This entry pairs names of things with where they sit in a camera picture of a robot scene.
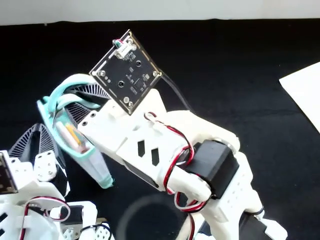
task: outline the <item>black table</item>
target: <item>black table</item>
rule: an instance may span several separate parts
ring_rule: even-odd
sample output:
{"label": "black table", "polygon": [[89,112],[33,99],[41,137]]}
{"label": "black table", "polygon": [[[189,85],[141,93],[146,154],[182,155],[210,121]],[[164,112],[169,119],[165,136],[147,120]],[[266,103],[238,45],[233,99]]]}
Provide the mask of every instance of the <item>black table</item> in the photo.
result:
{"label": "black table", "polygon": [[[111,40],[131,28],[197,114],[240,138],[266,216],[282,224],[290,240],[319,239],[320,135],[279,83],[320,61],[319,24],[316,19],[1,26],[0,148],[10,148],[41,120],[37,99],[66,77],[88,73]],[[183,108],[165,83],[157,88],[169,110]],[[106,161],[115,187],[102,190],[68,160],[67,200],[93,201],[115,232],[126,224],[126,208],[134,212],[146,204],[129,221],[127,239],[174,239],[184,216],[172,210],[172,199]]]}

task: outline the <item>cable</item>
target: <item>cable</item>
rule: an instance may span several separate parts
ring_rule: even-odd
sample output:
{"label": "cable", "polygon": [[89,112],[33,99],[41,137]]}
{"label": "cable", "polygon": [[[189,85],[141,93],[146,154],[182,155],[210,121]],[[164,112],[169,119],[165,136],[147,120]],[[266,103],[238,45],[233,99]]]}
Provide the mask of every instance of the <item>cable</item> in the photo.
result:
{"label": "cable", "polygon": [[[148,121],[151,121],[153,123],[160,123],[163,124],[167,129],[169,129],[170,131],[180,135],[182,138],[185,139],[185,141],[187,142],[187,146],[184,146],[181,151],[179,152],[179,154],[177,154],[173,161],[171,162],[164,178],[163,178],[163,186],[166,190],[166,192],[168,194],[173,194],[174,192],[168,188],[168,181],[169,178],[173,172],[173,169],[175,166],[177,165],[182,165],[185,164],[186,166],[188,164],[191,163],[191,161],[193,160],[194,156],[195,156],[195,149],[193,147],[193,145],[191,144],[191,142],[187,139],[187,137],[177,128],[170,126],[170,125],[166,125],[164,124],[162,121],[157,119],[157,115],[154,112],[148,112],[144,114],[145,119],[147,119]],[[189,157],[187,161],[183,161],[183,162],[178,162],[180,156],[186,151],[189,150]],[[195,235],[195,221],[194,218],[192,217],[192,213],[197,213],[199,211],[201,211],[206,204],[209,202],[209,200],[211,199],[210,197],[208,198],[207,201],[203,201],[203,202],[199,202],[197,200],[192,200],[187,206],[180,206],[179,205],[179,200],[180,200],[180,196],[181,196],[181,192],[176,192],[174,194],[174,205],[177,209],[179,209],[182,212],[188,213],[188,216],[190,218],[190,233],[189,233],[189,237],[188,240],[192,240],[194,235]]]}
{"label": "cable", "polygon": [[105,229],[107,229],[108,230],[108,232],[109,232],[109,238],[108,238],[108,240],[110,240],[111,239],[111,237],[112,237],[112,232],[111,232],[111,229],[108,227],[108,226],[106,226],[106,225],[104,225],[104,224],[95,224],[95,225],[90,225],[90,226],[86,226],[86,227],[84,227],[84,228],[82,228],[81,230],[80,230],[80,233],[82,233],[83,231],[85,231],[85,230],[88,230],[88,229],[92,229],[92,228],[97,228],[97,227],[103,227],[103,228],[105,228]]}
{"label": "cable", "polygon": [[196,230],[196,224],[195,224],[194,217],[190,213],[188,214],[188,216],[190,218],[190,233],[189,233],[188,240],[193,240],[195,235],[195,230]]}
{"label": "cable", "polygon": [[45,209],[44,210],[44,215],[46,217],[49,217],[51,218],[53,221],[57,221],[57,222],[63,222],[65,220],[67,220],[67,218],[69,218],[70,216],[70,213],[71,213],[71,208],[70,206],[63,200],[59,199],[59,198],[56,198],[56,197],[53,197],[53,196],[36,196],[36,197],[33,197],[31,198],[30,200],[28,200],[26,203],[25,203],[25,208],[24,208],[24,214],[23,214],[23,218],[22,218],[22,226],[21,226],[21,231],[20,231],[20,238],[19,240],[24,240],[25,238],[25,235],[26,235],[26,229],[24,228],[24,223],[25,223],[25,218],[26,216],[28,215],[28,212],[29,212],[29,206],[31,204],[32,201],[36,201],[36,200],[50,200],[50,201],[53,201],[53,202],[58,202],[60,204],[63,204],[67,209],[68,209],[68,213],[66,215],[66,217],[64,218],[52,218],[50,217],[49,213],[48,213],[48,210]]}
{"label": "cable", "polygon": [[188,103],[187,99],[185,98],[185,96],[182,94],[181,90],[179,89],[179,87],[175,84],[174,81],[172,81],[172,79],[164,73],[164,71],[160,70],[162,72],[162,76],[161,78],[170,86],[170,88],[172,88],[172,90],[174,91],[174,93],[177,95],[177,97],[180,99],[180,101],[183,103],[184,107],[189,110],[190,112],[194,113],[193,108],[190,106],[190,104]]}

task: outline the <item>black circuit board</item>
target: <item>black circuit board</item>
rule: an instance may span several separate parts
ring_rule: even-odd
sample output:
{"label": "black circuit board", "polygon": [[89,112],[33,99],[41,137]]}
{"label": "black circuit board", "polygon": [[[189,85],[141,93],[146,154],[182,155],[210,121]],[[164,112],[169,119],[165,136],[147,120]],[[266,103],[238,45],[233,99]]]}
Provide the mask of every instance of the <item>black circuit board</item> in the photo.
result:
{"label": "black circuit board", "polygon": [[119,59],[115,55],[117,48],[113,46],[89,74],[131,115],[161,78],[162,72],[130,30],[120,40],[131,43],[134,49]]}
{"label": "black circuit board", "polygon": [[0,153],[0,195],[16,194],[17,192],[18,189],[8,168],[5,156]]}

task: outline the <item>white wall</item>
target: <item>white wall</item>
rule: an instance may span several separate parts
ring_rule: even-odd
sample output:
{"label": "white wall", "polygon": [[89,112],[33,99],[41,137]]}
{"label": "white wall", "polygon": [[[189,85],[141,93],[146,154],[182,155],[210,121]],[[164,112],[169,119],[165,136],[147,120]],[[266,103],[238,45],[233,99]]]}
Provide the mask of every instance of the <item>white wall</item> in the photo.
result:
{"label": "white wall", "polygon": [[0,25],[320,18],[320,0],[0,0]]}

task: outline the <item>mounting hole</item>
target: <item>mounting hole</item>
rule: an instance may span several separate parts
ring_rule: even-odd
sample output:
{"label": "mounting hole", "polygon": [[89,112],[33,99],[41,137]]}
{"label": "mounting hole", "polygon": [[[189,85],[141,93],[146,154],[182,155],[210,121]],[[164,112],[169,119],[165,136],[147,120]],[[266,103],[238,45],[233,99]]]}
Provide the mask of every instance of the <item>mounting hole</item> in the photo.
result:
{"label": "mounting hole", "polygon": [[121,80],[121,81],[118,82],[118,87],[119,88],[123,88],[124,86],[125,86],[125,82],[124,81]]}
{"label": "mounting hole", "polygon": [[138,61],[135,62],[135,65],[136,65],[138,68],[141,67],[141,64],[142,64],[142,62],[141,62],[140,60],[138,60]]}

